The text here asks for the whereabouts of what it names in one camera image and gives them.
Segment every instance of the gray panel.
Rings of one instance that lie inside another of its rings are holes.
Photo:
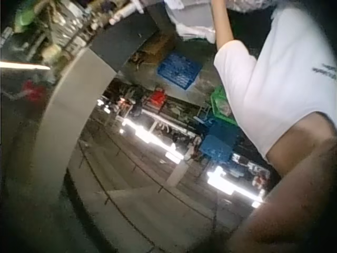
[[[85,49],[60,80],[36,136],[31,167],[35,196],[57,200],[77,139],[115,75],[94,52]]]
[[[99,34],[91,49],[115,71],[158,30],[150,15],[134,13]]]

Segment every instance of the fluorescent light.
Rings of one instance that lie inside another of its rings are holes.
[[[24,70],[50,70],[50,67],[36,65],[36,64],[25,64],[25,63],[13,63],[13,62],[1,62],[0,67],[8,69],[24,69]]]
[[[170,152],[166,152],[165,156],[169,158],[171,161],[175,162],[176,164],[179,164],[181,162],[181,160],[178,157],[172,155]]]
[[[108,108],[104,108],[104,111],[107,113],[107,114],[110,114],[111,111],[108,109]]]
[[[226,172],[224,172],[220,166],[217,166],[214,172],[208,172],[207,175],[209,176],[209,180],[207,181],[208,184],[229,195],[233,194],[234,191],[237,191],[238,193],[250,198],[251,200],[254,200],[256,202],[263,202],[260,196],[256,196],[251,192],[242,189],[235,184],[229,182],[228,180],[222,178],[221,176],[226,175]]]
[[[104,104],[104,102],[102,100],[100,100],[100,99],[97,99],[97,105],[101,106],[102,104]]]
[[[257,202],[257,201],[254,201],[254,202],[252,203],[252,207],[253,207],[253,208],[258,208],[260,205],[261,205],[261,203],[260,203],[260,202]]]
[[[164,150],[166,150],[167,152],[171,153],[172,155],[174,155],[178,159],[180,159],[180,160],[184,159],[184,156],[175,150],[175,146],[166,145],[157,136],[155,136],[154,134],[146,131],[143,126],[137,125],[129,119],[124,119],[122,125],[123,126],[125,126],[125,125],[131,126],[134,130],[136,130],[136,136],[139,137],[140,139],[142,139],[145,143],[147,143],[147,144],[153,143],[155,145],[158,145],[159,147],[161,147]]]

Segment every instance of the metal railing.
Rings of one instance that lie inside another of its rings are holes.
[[[123,151],[123,149],[120,147],[120,145],[118,143],[116,143],[115,140],[113,140],[111,138],[111,136],[109,135],[109,133],[105,130],[105,127],[101,125],[100,122],[98,122],[98,128],[96,130],[96,132],[100,131],[100,130],[103,130],[103,132],[106,134],[106,136],[116,145],[116,147],[118,148],[118,152],[116,155],[119,154],[119,152],[123,152],[134,164],[135,164],[135,167],[133,168],[133,171],[136,169],[136,168],[139,168],[144,174],[146,174],[153,182],[155,182],[156,184],[158,184],[160,186],[160,189],[158,191],[158,193],[160,193],[162,190],[165,190],[168,194],[170,194],[171,196],[173,196],[175,199],[177,199],[179,202],[183,203],[184,205],[186,205],[187,207],[189,207],[190,209],[192,209],[193,211],[195,211],[196,213],[198,213],[199,215],[203,216],[204,218],[206,219],[209,219],[209,220],[213,220],[213,217],[209,217],[207,215],[205,215],[204,213],[200,212],[199,210],[197,210],[196,208],[188,205],[185,201],[181,200],[180,198],[178,198],[175,194],[173,194],[171,191],[170,191],[170,187],[166,185],[165,182],[158,182],[155,178],[153,178],[153,176],[151,176],[146,170],[144,170],[142,168],[142,166],[139,166],[137,164],[137,162],[131,158],[126,152]]]
[[[83,164],[83,162],[86,162],[86,164],[88,165],[90,172],[92,173],[93,177],[95,178],[96,182],[98,183],[98,185],[100,186],[100,188],[102,189],[102,191],[104,192],[104,195],[106,196],[106,200],[104,201],[104,205],[107,205],[109,202],[117,209],[117,211],[122,215],[122,217],[127,221],[128,224],[130,224],[130,226],[136,230],[147,242],[149,242],[152,245],[152,248],[147,251],[147,252],[152,252],[154,249],[157,249],[161,252],[166,252],[163,248],[161,248],[160,246],[157,246],[155,244],[155,242],[153,240],[151,240],[143,231],[141,231],[135,224],[133,224],[133,222],[128,218],[128,216],[123,212],[123,210],[117,205],[117,203],[113,200],[113,198],[110,196],[110,194],[108,193],[108,191],[105,189],[101,179],[97,176],[97,173],[95,172],[93,166],[91,165],[89,158],[87,157],[84,148],[82,147],[82,145],[80,143],[78,143],[78,146],[80,148],[81,154],[82,154],[82,159],[81,162],[78,166],[78,168],[80,168]]]

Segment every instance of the person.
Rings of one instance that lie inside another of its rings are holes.
[[[233,114],[282,177],[221,252],[298,252],[334,242],[337,84],[325,35],[299,4],[281,4],[256,59],[234,39],[226,1],[212,0],[212,9],[214,65]]]

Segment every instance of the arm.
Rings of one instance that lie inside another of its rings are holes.
[[[229,248],[232,252],[297,252],[327,207],[335,202],[336,175],[334,139],[316,148],[282,179],[265,203],[234,233]]]
[[[227,14],[226,0],[212,0],[212,10],[216,32],[216,47],[219,50],[228,41],[234,40]]]

